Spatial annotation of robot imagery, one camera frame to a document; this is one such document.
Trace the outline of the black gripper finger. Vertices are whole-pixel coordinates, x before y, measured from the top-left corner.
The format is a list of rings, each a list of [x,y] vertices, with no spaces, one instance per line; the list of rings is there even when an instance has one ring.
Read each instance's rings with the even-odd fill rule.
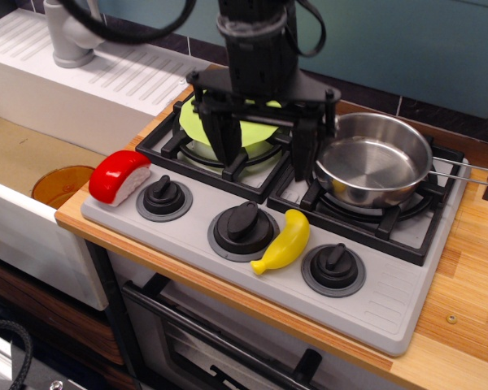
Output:
[[[203,130],[217,157],[225,167],[231,165],[242,148],[240,123],[229,110],[201,103],[198,107]]]
[[[306,180],[312,173],[317,151],[324,135],[324,124],[319,118],[299,119],[292,129],[292,166],[296,181]]]

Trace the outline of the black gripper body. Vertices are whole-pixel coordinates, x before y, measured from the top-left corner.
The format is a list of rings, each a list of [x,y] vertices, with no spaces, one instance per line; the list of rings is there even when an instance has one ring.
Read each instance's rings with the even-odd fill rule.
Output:
[[[305,75],[296,36],[226,37],[229,66],[194,71],[196,112],[206,130],[239,130],[240,122],[334,130],[337,89]]]

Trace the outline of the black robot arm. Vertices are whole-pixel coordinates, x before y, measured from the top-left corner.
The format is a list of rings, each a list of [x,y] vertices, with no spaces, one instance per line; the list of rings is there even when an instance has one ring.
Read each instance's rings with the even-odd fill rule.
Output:
[[[225,69],[193,72],[194,107],[217,159],[229,166],[242,149],[243,121],[286,126],[297,181],[308,180],[317,151],[334,133],[341,94],[304,74],[298,59],[295,1],[221,1],[217,28]]]

